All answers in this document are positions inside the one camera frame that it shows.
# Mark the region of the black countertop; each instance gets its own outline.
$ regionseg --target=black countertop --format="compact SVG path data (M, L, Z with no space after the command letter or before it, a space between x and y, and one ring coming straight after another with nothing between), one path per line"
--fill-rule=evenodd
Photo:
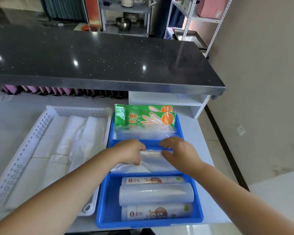
M0 84L221 95L195 43L0 25Z

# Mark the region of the stack of plates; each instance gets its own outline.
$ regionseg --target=stack of plates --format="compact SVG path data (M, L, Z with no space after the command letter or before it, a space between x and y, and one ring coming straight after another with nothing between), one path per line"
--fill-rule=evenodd
M124 7L132 7L133 6L133 0L121 0L121 4Z

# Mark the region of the white perforated basket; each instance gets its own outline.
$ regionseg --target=white perforated basket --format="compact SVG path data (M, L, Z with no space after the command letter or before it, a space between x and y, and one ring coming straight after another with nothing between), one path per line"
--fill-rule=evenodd
M103 140L103 149L106 148L112 117L112 110L110 108L46 106L46 110L43 111L32 129L29 131L26 138L0 177L0 212L4 213L3 206L8 196L13 191L14 186L18 182L18 179L30 161L40 138L43 136L44 132L51 123L51 120L56 115L66 117L75 115L80 117L93 116L107 118L106 130ZM89 206L84 208L79 216L87 216L94 213L97 195L98 190L95 191L93 197L90 199Z

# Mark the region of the hand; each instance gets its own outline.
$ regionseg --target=hand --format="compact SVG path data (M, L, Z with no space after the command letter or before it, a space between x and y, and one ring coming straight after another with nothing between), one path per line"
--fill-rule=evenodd
M146 150L146 146L137 139L128 139L118 142L112 149L118 155L118 163L140 165L142 159L138 152Z
M173 154L168 151L162 151L163 157L180 172L189 176L202 168L205 164L199 157L196 149L187 141L179 137L165 138L159 142L159 145L173 149Z

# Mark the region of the forearm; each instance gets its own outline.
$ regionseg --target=forearm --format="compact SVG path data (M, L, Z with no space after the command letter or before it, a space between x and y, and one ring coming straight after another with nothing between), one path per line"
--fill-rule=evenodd
M0 221L0 234L64 234L117 163L113 149L98 153Z
M212 196L243 235L294 234L294 224L290 220L213 166L204 164L191 176Z

